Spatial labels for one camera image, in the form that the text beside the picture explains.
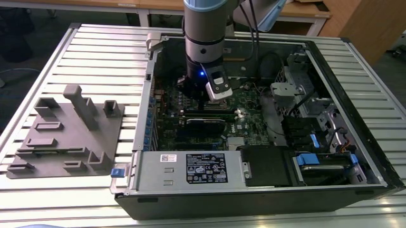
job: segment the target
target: floor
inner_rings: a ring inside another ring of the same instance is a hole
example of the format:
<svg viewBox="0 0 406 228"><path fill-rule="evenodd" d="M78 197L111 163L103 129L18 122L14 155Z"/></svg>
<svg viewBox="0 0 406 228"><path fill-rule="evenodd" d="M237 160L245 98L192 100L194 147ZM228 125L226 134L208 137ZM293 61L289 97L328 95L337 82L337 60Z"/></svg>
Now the floor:
<svg viewBox="0 0 406 228"><path fill-rule="evenodd" d="M0 71L11 68L34 68L42 70L71 22L106 25L129 25L129 22L131 25L137 25L139 23L137 15L67 10L59 10L58 17L51 19L45 9L34 9L31 18L37 26L37 31L27 35L26 39L33 48L34 57L22 63L9 63L0 57ZM153 17L153 26L155 27L180 28L181 22L181 16ZM406 106L406 62L393 58L392 54L387 53L376 64L375 69L403 105ZM38 73L33 71L13 71L0 74L2 80L7 83L6 87L0 88L0 133L7 126L37 77Z"/></svg>

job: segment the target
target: metal work surface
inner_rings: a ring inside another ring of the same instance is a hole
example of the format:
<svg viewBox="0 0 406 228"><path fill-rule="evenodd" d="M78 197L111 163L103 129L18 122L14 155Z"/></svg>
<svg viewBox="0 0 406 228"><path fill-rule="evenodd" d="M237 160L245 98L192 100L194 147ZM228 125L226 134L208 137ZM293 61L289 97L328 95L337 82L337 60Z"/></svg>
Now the metal work surface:
<svg viewBox="0 0 406 228"><path fill-rule="evenodd" d="M67 102L67 84L81 83L94 103L117 100L126 105L115 162L130 162L138 121L151 31L180 29L82 25L70 29L26 100L0 137L0 224L2 228L33 224L63 227L406 227L406 191L380 200L366 200L329 213L290 214L194 220L135 221L110 193L111 177L65 177L11 180L9 164L37 118L41 97ZM249 37L249 33L237 33ZM401 176L406 179L405 109L372 71L352 44L338 38L268 35L266 38L309 39L329 62L360 114ZM118 187L127 184L119 179Z"/></svg>

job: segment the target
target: barcode sticker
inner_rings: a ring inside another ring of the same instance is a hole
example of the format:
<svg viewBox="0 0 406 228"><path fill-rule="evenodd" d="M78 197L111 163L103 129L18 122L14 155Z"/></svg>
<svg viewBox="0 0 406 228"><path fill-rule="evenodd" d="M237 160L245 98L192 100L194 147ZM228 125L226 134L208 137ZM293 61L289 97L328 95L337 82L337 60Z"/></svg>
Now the barcode sticker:
<svg viewBox="0 0 406 228"><path fill-rule="evenodd" d="M161 162L177 162L177 154L162 154Z"/></svg>
<svg viewBox="0 0 406 228"><path fill-rule="evenodd" d="M119 3L119 6L129 6L129 7L135 7L135 4L125 4L125 3Z"/></svg>
<svg viewBox="0 0 406 228"><path fill-rule="evenodd" d="M329 18L330 15L317 14L316 17L317 17L317 18Z"/></svg>

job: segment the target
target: warning label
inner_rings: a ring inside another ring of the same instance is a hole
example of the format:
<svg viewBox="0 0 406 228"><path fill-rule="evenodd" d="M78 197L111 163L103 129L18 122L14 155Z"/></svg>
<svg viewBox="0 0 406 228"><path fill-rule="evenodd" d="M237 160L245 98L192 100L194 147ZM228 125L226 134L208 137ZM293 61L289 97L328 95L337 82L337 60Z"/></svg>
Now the warning label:
<svg viewBox="0 0 406 228"><path fill-rule="evenodd" d="M186 180L190 184L228 183L225 154L188 154L186 172Z"/></svg>

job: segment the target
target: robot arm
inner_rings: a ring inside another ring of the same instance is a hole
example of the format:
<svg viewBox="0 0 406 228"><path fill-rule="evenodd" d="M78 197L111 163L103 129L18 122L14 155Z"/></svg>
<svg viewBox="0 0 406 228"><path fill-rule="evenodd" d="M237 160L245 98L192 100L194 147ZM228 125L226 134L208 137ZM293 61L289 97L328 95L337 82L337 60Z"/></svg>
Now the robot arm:
<svg viewBox="0 0 406 228"><path fill-rule="evenodd" d="M188 77L202 99L222 100L233 95L224 68L224 46L228 17L242 0L185 0L185 35L188 54ZM254 0L261 7L284 6L286 0ZM281 7L268 7L273 24Z"/></svg>

